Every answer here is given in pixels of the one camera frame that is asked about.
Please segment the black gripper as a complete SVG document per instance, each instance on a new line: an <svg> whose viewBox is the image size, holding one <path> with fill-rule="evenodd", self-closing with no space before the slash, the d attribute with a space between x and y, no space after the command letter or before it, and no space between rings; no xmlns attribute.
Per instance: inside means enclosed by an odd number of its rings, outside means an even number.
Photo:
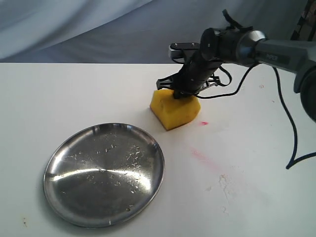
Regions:
<svg viewBox="0 0 316 237"><path fill-rule="evenodd" d="M170 89L175 99L186 98L199 94L201 91L220 85L218 76L214 72L220 68L222 60L205 60L199 51L196 51L182 66L179 72L158 79L157 89Z"/></svg>

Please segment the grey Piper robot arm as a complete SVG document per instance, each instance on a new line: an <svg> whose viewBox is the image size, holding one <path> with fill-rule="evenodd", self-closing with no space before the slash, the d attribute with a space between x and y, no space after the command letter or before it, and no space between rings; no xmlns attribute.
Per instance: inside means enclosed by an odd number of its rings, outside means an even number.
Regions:
<svg viewBox="0 0 316 237"><path fill-rule="evenodd" d="M177 97L197 95L219 84L211 75L224 63L251 67L265 64L296 75L293 91L300 94L306 114L316 119L316 44L311 41L268 39L261 31L206 29L199 43L171 44L170 57L184 59L179 72L157 81L157 89L174 90Z"/></svg>

